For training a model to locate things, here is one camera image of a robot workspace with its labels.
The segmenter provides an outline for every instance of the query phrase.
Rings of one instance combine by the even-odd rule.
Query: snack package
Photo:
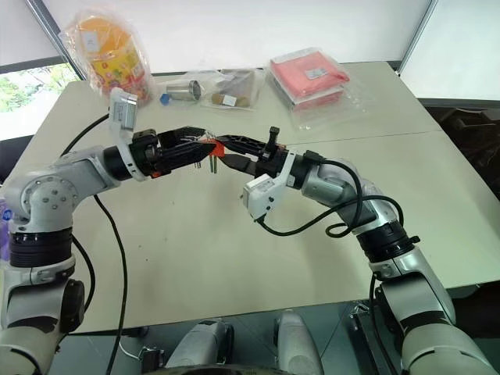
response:
[[[317,48],[307,48],[271,59],[270,72],[293,110],[336,102],[348,74]]]
[[[202,104],[221,109],[254,109],[263,85],[259,69],[225,69],[203,97]]]
[[[271,59],[268,78],[300,130],[348,120],[373,101],[351,73],[318,48]]]
[[[109,98],[118,87],[137,95],[139,105],[151,99],[154,84],[144,49],[131,25],[116,14],[82,10],[59,37],[100,95]]]

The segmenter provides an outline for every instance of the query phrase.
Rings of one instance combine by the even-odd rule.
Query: plastic bag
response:
[[[202,104],[221,109],[254,109],[263,85],[264,72],[258,69],[226,69],[202,96]]]
[[[300,130],[362,115],[373,101],[351,73],[318,48],[271,59],[268,78]]]
[[[9,220],[12,211],[7,207],[5,199],[0,198],[0,259],[8,261],[9,252]]]
[[[100,95],[109,98],[118,87],[137,95],[139,105],[151,99],[154,84],[144,49],[132,26],[115,13],[84,9],[59,37]]]
[[[207,92],[227,78],[217,70],[193,71],[176,77],[167,77],[164,81],[156,83],[159,99],[167,94],[168,101],[164,105],[190,106],[204,100]]]

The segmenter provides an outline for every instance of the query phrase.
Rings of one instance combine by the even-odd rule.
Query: stainless steel cup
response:
[[[199,100],[202,96],[202,88],[197,80],[185,80],[166,83],[166,93],[176,100]]]

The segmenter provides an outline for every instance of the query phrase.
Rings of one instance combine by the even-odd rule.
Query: red package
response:
[[[294,98],[314,95],[349,81],[348,75],[319,51],[282,62],[271,60],[271,70]]]

